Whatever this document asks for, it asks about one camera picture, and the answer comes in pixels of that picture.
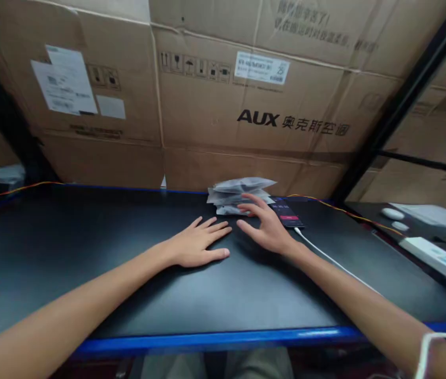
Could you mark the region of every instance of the khaki pants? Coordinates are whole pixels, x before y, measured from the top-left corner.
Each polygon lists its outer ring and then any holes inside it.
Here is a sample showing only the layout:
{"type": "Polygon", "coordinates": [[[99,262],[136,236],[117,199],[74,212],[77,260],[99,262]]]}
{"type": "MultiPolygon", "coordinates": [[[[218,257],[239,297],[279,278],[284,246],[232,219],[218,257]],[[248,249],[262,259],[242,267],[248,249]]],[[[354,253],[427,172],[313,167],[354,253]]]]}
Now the khaki pants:
{"type": "MultiPolygon", "coordinates": [[[[293,379],[284,347],[229,351],[225,379],[293,379]]],[[[149,355],[144,359],[142,379],[207,379],[202,353],[149,355]]]]}

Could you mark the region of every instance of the phone screen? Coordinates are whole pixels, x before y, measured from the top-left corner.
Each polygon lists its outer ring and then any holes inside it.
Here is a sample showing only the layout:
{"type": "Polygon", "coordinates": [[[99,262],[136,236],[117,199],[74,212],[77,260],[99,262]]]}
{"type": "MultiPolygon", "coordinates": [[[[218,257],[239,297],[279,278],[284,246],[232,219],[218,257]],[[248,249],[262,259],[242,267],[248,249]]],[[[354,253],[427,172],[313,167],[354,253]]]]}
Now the phone screen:
{"type": "Polygon", "coordinates": [[[302,221],[300,221],[299,217],[295,215],[286,201],[277,197],[274,197],[273,199],[275,200],[275,203],[270,204],[269,207],[274,210],[284,227],[303,228],[302,221]]]}

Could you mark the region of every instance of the stack of plastic bags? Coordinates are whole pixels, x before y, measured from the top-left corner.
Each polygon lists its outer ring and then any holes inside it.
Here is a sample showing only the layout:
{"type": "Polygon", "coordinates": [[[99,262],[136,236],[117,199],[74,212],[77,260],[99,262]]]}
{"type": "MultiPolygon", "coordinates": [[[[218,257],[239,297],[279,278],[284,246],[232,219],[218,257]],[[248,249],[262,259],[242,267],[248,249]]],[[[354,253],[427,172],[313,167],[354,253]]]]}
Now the stack of plastic bags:
{"type": "Polygon", "coordinates": [[[248,199],[242,198],[243,193],[251,193],[265,200],[267,204],[275,203],[263,189],[277,182],[260,177],[245,177],[232,179],[226,182],[215,184],[208,188],[209,197],[207,203],[214,204],[218,215],[242,215],[237,205],[242,203],[252,203],[248,199]]]}

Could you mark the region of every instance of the black metal pole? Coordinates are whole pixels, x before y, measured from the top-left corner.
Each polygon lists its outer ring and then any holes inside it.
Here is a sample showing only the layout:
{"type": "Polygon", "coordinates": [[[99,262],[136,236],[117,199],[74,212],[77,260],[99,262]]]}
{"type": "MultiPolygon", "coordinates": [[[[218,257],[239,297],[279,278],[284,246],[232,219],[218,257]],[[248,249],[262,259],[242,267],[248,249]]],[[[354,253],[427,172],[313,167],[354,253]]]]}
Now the black metal pole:
{"type": "Polygon", "coordinates": [[[384,110],[371,135],[356,154],[342,180],[333,191],[331,200],[342,204],[372,164],[386,141],[395,132],[415,101],[424,91],[437,69],[446,59],[446,19],[427,46],[411,73],[389,106],[384,110]]]}
{"type": "Polygon", "coordinates": [[[31,135],[26,119],[0,84],[0,132],[26,170],[26,182],[59,181],[31,135]]]}
{"type": "Polygon", "coordinates": [[[387,151],[380,151],[378,152],[379,155],[386,156],[393,159],[398,159],[400,161],[404,162],[410,162],[414,164],[418,164],[421,166],[426,166],[430,168],[436,168],[446,171],[446,163],[442,162],[436,162],[436,161],[430,161],[428,159],[413,157],[411,155],[403,155],[403,154],[397,154],[397,153],[391,153],[387,151]]]}

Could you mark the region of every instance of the person's left hand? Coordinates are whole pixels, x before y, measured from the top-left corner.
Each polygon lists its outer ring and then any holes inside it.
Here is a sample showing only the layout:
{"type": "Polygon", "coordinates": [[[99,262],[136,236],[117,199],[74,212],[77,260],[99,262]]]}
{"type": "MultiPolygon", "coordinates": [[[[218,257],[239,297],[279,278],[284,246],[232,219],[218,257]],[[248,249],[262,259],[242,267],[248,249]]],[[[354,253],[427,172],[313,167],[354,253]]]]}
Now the person's left hand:
{"type": "Polygon", "coordinates": [[[228,221],[212,225],[217,220],[216,217],[213,217],[198,225],[201,220],[200,216],[182,232],[159,243],[154,248],[163,250],[169,257],[170,264],[178,264],[183,267],[198,267],[227,258],[230,255],[227,248],[206,249],[210,244],[232,231],[231,227],[226,227],[228,221]]]}

